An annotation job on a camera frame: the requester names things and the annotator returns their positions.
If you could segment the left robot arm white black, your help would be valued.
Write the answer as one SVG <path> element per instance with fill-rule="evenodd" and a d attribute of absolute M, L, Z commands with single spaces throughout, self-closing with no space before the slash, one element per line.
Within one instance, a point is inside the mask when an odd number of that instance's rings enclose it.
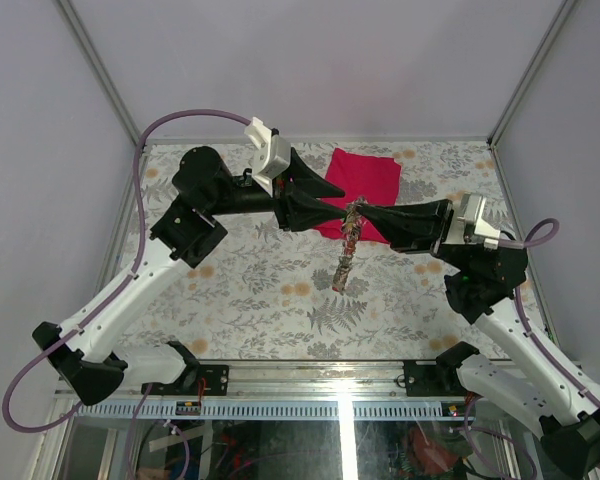
<path fill-rule="evenodd" d="M 150 229 L 137 261 L 121 271 L 82 311 L 61 324 L 41 323 L 36 344 L 86 406 L 119 389 L 139 386 L 155 394 L 192 395 L 202 377 L 199 360 L 181 342 L 122 348 L 119 340 L 146 308 L 195 269 L 226 237 L 217 216 L 274 213 L 280 229 L 299 232 L 344 216 L 329 204 L 344 192 L 311 170 L 297 152 L 266 191 L 249 170 L 231 174 L 209 146 L 184 154 L 172 179 L 178 194 Z"/>

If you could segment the round metal key ring disc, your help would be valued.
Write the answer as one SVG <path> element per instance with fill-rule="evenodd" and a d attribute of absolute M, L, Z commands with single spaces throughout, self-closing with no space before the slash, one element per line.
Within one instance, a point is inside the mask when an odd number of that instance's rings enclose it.
<path fill-rule="evenodd" d="M 346 216 L 341 226 L 342 251 L 331 284 L 332 290 L 339 294 L 343 294 L 346 289 L 356 246 L 361 238 L 365 220 L 358 211 L 358 207 L 365 203 L 366 198 L 359 196 L 346 207 Z"/>

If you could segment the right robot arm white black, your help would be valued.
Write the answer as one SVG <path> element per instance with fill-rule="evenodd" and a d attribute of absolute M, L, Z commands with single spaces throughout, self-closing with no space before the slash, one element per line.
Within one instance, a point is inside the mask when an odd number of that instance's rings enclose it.
<path fill-rule="evenodd" d="M 484 217 L 486 199 L 469 193 L 458 202 L 375 206 L 368 220 L 398 253 L 428 253 L 456 268 L 444 278 L 450 308 L 499 346 L 524 374 L 492 365 L 465 342 L 436 362 L 436 382 L 447 394 L 475 393 L 524 425 L 566 476 L 581 479 L 600 465 L 600 384 L 573 363 L 523 312 L 532 240 L 515 241 Z"/>

